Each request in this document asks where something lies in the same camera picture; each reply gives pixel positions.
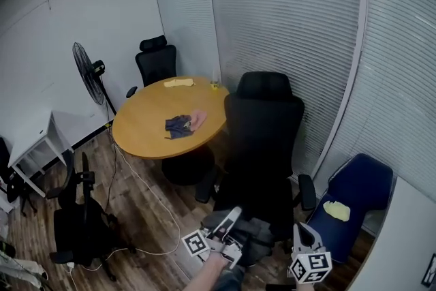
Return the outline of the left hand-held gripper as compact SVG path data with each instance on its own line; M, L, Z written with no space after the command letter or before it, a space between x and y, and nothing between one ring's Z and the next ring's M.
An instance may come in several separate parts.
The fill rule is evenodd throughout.
M241 213L242 209L236 206L213 231L200 228L185 235L182 243L189 255L205 263L211 253L216 253L228 262L227 269L233 269L242 257L243 246L229 233Z

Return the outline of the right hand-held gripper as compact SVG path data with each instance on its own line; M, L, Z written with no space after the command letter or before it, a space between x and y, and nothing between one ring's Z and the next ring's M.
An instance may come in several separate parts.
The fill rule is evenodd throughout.
M295 223L293 227L293 248L310 249L322 247L320 234L307 224ZM297 283L319 283L331 272L331 253L317 251L305 254L292 254L289 271Z

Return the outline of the gray black backpack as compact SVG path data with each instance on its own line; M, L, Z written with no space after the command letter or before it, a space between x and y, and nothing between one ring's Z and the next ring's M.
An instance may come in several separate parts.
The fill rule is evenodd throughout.
M214 230L230 211L214 211L206 216L200 228ZM229 235L242 244L242 257L236 266L253 266L258 260L272 253L275 238L270 232L269 225L256 218L245 220L240 216Z

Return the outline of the large black office chair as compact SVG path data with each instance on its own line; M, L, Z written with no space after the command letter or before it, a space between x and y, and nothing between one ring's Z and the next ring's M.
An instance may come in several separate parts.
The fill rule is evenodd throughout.
M196 187L196 200L213 199L213 212L239 206L242 218L267 223L275 243L286 243L293 237L294 208L316 206L312 178L299 175L297 194L289 179L304 102L285 74L247 72L225 97L224 109L230 147L225 172L220 181L218 170L206 176Z

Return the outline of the person's left forearm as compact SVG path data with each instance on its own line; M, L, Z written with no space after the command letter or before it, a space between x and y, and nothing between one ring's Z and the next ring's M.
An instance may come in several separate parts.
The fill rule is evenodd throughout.
M198 274L183 291L211 291L228 263L229 261L221 254L211 252Z

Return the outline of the crumpled yellow cloth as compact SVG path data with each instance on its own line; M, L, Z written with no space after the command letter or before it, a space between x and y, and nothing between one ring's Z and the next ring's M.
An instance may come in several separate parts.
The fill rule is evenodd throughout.
M326 201L323 208L331 217L344 222L349 221L351 209L348 206L338 201Z

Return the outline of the person's leg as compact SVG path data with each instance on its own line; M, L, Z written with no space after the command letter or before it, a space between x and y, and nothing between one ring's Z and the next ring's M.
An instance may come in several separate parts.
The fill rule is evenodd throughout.
M213 291L241 291L246 268L235 266L224 270L219 276Z

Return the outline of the white curved desk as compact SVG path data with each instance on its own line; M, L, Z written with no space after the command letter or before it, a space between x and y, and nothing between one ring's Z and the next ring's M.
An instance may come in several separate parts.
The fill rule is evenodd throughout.
M401 178L384 222L347 291L430 291L422 285L436 254L436 203Z

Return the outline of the dark blue cloth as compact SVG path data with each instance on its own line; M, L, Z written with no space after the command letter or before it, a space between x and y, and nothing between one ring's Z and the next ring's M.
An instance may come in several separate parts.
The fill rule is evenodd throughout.
M165 130L170 133L169 139L188 137L193 134L190 128L184 128L186 122L190 122L190 115L179 115L165 121Z

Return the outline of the pink cloth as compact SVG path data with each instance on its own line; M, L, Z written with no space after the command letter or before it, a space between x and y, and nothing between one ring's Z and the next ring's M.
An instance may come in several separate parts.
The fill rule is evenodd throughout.
M207 112L202 111L202 110L194 110L191 113L190 117L191 117L190 130L195 132L205 122L205 120L207 118Z

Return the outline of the black white patterned board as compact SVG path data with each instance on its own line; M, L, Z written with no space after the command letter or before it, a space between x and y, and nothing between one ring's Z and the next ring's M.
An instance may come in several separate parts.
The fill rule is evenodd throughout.
M427 288L430 288L436 278L436 254L433 254L426 272L422 278L421 284Z

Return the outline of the round wooden table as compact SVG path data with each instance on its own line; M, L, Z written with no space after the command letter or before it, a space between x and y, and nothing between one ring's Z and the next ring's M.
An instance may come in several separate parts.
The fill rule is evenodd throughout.
M225 87L211 87L205 77L193 85L165 87L162 80L135 92L121 106L113 124L114 141L124 152L161 162L164 176L177 185L195 185L215 173L215 156L208 146L226 122ZM206 120L192 135L171 139L166 121L199 110Z

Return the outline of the long yellow cloth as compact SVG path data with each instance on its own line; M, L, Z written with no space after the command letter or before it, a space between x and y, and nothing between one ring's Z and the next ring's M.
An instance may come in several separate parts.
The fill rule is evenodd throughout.
M195 85L195 82L192 78L175 78L169 81L165 81L163 83L165 88L174 88L174 87L192 87Z

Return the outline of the black standing fan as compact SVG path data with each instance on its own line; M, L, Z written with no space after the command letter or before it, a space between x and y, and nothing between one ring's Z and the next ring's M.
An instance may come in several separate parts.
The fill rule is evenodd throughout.
M116 114L115 107L102 82L102 75L106 71L104 62L97 60L92 63L86 50L78 42L74 42L72 52L80 77L92 100L99 105L107 103L112 113Z

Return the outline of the wide white venetian blind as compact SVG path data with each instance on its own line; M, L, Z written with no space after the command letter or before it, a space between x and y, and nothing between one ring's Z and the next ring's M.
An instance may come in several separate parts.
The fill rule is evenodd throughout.
M360 0L212 0L221 72L285 74L305 105L293 169L312 173L336 121L352 67Z

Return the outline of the white rectangular desk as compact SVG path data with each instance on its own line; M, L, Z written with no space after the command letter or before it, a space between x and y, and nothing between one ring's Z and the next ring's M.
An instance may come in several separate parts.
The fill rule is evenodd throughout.
M31 156L31 152L42 143L45 143L65 166L66 161L62 153L66 150L74 153L72 146L67 144L66 137L57 127L52 110L50 109L41 111L36 117L25 123L17 133L10 153L8 166L12 168L33 191L45 198L45 192L18 167L22 160L27 159L33 163L41 174L45 174L42 167Z

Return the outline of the narrow white venetian blind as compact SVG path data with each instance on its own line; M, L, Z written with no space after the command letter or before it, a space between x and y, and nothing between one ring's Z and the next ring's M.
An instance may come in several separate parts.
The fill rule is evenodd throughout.
M179 75L221 82L212 0L157 0L164 35L176 46Z

